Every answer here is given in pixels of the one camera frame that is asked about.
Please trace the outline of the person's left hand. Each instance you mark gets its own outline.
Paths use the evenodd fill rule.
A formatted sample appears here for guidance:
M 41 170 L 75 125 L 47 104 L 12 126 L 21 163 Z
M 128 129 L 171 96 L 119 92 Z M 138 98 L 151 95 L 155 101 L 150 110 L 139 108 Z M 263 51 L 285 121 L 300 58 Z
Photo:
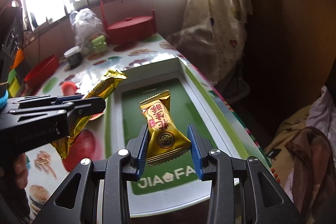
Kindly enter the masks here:
M 14 161 L 14 181 L 19 189 L 27 186 L 29 170 L 27 168 L 27 157 L 25 153 L 18 155 Z

